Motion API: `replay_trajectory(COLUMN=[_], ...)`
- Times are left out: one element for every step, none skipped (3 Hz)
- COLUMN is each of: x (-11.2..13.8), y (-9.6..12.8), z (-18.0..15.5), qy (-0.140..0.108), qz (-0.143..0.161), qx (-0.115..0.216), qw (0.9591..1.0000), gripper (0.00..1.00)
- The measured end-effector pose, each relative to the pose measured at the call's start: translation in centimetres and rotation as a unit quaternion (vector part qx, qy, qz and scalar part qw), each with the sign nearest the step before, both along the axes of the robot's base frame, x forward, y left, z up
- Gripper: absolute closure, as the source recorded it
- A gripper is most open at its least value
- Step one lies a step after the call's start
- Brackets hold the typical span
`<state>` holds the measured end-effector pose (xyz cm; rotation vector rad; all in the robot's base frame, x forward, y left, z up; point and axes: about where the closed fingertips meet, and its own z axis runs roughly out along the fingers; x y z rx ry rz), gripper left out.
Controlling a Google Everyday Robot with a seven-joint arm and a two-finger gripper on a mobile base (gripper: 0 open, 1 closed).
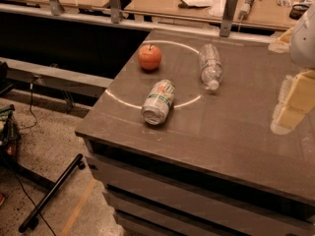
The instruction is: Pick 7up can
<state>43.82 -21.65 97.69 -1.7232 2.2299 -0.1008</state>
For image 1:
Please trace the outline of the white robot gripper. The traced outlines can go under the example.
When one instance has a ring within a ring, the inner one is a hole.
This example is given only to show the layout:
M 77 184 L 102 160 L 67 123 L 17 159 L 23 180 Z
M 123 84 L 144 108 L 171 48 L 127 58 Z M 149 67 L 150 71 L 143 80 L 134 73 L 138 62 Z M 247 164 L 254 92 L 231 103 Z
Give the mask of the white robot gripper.
M 289 47 L 293 63 L 305 69 L 315 69 L 315 5 L 311 5 L 294 28 L 280 35 L 268 49 L 275 53 L 288 53 Z M 315 71 L 287 75 L 273 113 L 272 132 L 277 135 L 290 133 L 314 107 Z

